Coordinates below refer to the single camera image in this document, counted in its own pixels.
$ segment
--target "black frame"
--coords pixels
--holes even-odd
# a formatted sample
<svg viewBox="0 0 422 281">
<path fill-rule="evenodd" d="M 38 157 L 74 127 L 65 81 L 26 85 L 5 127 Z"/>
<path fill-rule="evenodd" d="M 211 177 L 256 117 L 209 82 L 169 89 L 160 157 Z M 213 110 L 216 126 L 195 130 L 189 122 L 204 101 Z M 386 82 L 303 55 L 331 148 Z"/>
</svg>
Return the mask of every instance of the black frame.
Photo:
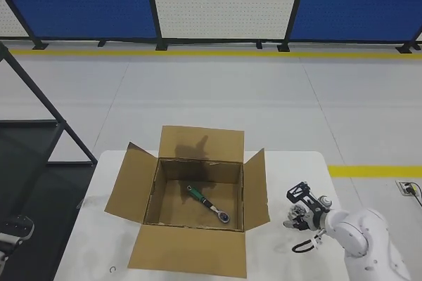
<svg viewBox="0 0 422 281">
<path fill-rule="evenodd" d="M 286 28 L 286 33 L 284 39 L 180 39 L 180 38 L 163 38 L 160 21 L 158 17 L 158 10 L 156 7 L 155 0 L 149 0 L 151 7 L 151 13 L 153 17 L 153 24 L 155 26 L 156 38 L 62 38 L 62 37 L 36 37 L 34 32 L 30 29 L 26 23 L 24 17 L 21 15 L 20 11 L 17 9 L 13 0 L 6 0 L 6 3 L 9 5 L 10 9 L 15 14 L 16 18 L 19 20 L 20 24 L 24 27 L 25 31 L 29 34 L 29 37 L 0 37 L 0 39 L 7 40 L 21 40 L 21 39 L 30 39 L 34 43 L 33 49 L 43 50 L 47 47 L 48 44 L 42 43 L 44 41 L 97 41 L 98 47 L 103 47 L 107 41 L 121 41 L 121 42 L 131 42 L 131 43 L 147 43 L 147 44 L 156 44 L 155 49 L 157 51 L 166 51 L 169 45 L 180 44 L 216 44 L 216 43 L 255 43 L 258 49 L 262 49 L 262 43 L 264 42 L 274 42 L 281 43 L 277 46 L 279 52 L 289 52 L 289 43 L 340 43 L 340 44 L 403 44 L 403 46 L 397 47 L 396 49 L 400 53 L 411 53 L 409 50 L 411 47 L 414 47 L 416 50 L 420 50 L 418 44 L 422 44 L 422 41 L 417 41 L 418 37 L 422 33 L 422 25 L 416 34 L 413 36 L 411 41 L 364 41 L 364 40 L 313 40 L 313 39 L 290 39 L 290 36 L 293 31 L 295 24 L 295 19 L 300 7 L 300 0 L 294 0 L 293 8 L 291 15 L 288 21 L 288 26 Z"/>
<path fill-rule="evenodd" d="M 276 47 L 279 50 L 279 52 L 290 51 L 288 43 L 290 42 L 290 35 L 293 33 L 295 18 L 297 17 L 299 7 L 300 7 L 300 0 L 294 0 L 293 9 L 290 12 L 290 16 L 289 16 L 288 28 L 286 29 L 286 34 L 284 35 L 284 39 L 281 42 L 281 45 L 278 45 Z"/>
<path fill-rule="evenodd" d="M 5 60 L 15 73 L 23 80 L 23 82 L 30 88 L 33 94 L 39 99 L 39 101 L 45 106 L 45 108 L 55 117 L 55 119 L 45 120 L 3 120 L 0 121 L 0 127 L 15 127 L 15 128 L 36 128 L 36 127 L 53 127 L 54 133 L 53 138 L 51 139 L 50 145 L 44 154 L 41 156 L 38 161 L 37 168 L 30 174 L 26 179 L 23 189 L 20 191 L 17 196 L 17 200 L 14 202 L 9 215 L 18 215 L 23 209 L 26 201 L 30 197 L 34 185 L 37 182 L 40 174 L 45 169 L 46 165 L 87 165 L 94 167 L 97 165 L 97 159 L 92 155 L 91 151 L 86 147 L 86 145 L 79 139 L 78 135 L 73 131 L 70 125 L 66 122 L 63 116 L 57 111 L 49 99 L 42 93 L 41 89 L 36 85 L 36 83 L 31 79 L 31 77 L 26 73 L 26 71 L 20 66 L 18 61 L 11 55 L 8 48 L 6 48 L 3 43 L 0 42 L 0 62 Z M 73 141 L 80 147 L 84 154 L 89 158 L 90 161 L 87 162 L 54 162 L 50 163 L 49 158 L 56 147 L 62 133 L 66 131 Z"/>
<path fill-rule="evenodd" d="M 417 44 L 417 39 L 419 38 L 419 36 L 422 34 L 422 25 L 421 27 L 417 30 L 416 34 L 414 35 L 414 37 L 411 39 L 411 41 L 406 42 L 405 44 L 403 44 L 403 46 L 397 47 L 397 51 L 399 51 L 399 53 L 412 53 L 410 48 L 414 48 L 414 50 L 416 51 L 420 51 L 421 47 Z"/>
<path fill-rule="evenodd" d="M 17 6 L 14 4 L 13 0 L 6 0 L 9 8 L 13 11 L 13 14 L 18 19 L 23 29 L 27 32 L 28 37 L 33 41 L 34 47 L 33 50 L 44 50 L 48 44 L 42 43 L 41 39 L 36 38 L 34 32 L 31 30 L 30 26 L 27 24 L 27 21 L 24 19 L 23 15 L 20 13 Z"/>
</svg>

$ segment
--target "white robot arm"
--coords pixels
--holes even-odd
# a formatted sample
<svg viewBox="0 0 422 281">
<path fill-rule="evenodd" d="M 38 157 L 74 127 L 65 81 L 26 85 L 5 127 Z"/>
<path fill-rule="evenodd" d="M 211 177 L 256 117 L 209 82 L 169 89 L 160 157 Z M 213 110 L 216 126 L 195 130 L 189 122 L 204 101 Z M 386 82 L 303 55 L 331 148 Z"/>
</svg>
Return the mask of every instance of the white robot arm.
<svg viewBox="0 0 422 281">
<path fill-rule="evenodd" d="M 324 197 L 316 199 L 305 182 L 299 183 L 287 193 L 292 203 L 299 201 L 308 206 L 291 207 L 287 228 L 299 230 L 319 230 L 314 239 L 323 234 L 332 237 L 345 249 L 345 266 L 350 281 L 404 281 L 411 280 L 402 256 L 391 242 L 385 218 L 372 209 L 362 209 L 354 213 L 329 209 L 331 201 Z M 304 252 L 313 249 L 297 250 Z"/>
</svg>

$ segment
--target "yellow floor line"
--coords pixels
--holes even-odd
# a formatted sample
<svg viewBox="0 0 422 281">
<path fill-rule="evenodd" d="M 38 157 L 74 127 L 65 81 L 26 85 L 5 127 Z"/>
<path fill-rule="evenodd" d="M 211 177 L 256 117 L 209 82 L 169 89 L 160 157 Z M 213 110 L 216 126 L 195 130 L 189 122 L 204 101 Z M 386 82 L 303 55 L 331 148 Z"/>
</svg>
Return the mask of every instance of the yellow floor line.
<svg viewBox="0 0 422 281">
<path fill-rule="evenodd" d="M 328 166 L 334 178 L 422 178 L 422 166 Z"/>
<path fill-rule="evenodd" d="M 11 50 L 13 55 L 58 55 L 58 56 L 231 56 L 231 57 L 265 57 L 265 58 L 346 58 L 346 59 L 406 59 L 422 60 L 422 53 L 322 53 L 276 51 L 206 51 L 206 50 Z"/>
</svg>

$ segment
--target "white floor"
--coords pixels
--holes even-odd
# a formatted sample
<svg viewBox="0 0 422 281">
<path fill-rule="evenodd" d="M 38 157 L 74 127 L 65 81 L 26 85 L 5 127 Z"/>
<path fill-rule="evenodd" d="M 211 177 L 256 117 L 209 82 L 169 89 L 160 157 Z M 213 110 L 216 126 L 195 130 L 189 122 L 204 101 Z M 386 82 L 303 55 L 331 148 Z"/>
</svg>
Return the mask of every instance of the white floor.
<svg viewBox="0 0 422 281">
<path fill-rule="evenodd" d="M 156 150 L 161 126 L 179 124 L 244 130 L 246 150 L 316 150 L 328 164 L 422 165 L 422 61 L 17 59 L 97 157 L 129 141 Z M 25 118 L 50 114 L 2 63 L 0 119 Z M 52 159 L 86 158 L 65 136 Z M 385 215 L 413 278 L 422 280 L 417 202 L 400 195 L 395 178 L 333 182 L 346 209 Z"/>
</svg>

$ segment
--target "open cardboard box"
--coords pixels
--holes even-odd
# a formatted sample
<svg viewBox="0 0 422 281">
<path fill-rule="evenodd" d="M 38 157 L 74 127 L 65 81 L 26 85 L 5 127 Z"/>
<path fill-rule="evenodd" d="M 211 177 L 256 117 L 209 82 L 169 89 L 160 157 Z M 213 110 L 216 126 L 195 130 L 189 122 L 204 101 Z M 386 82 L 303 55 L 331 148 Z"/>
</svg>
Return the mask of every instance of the open cardboard box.
<svg viewBox="0 0 422 281">
<path fill-rule="evenodd" d="M 243 155 L 242 131 L 164 126 L 159 158 L 130 143 L 105 208 L 142 223 L 128 267 L 247 277 L 245 231 L 269 222 L 269 212 L 264 150 L 245 164 Z"/>
</svg>

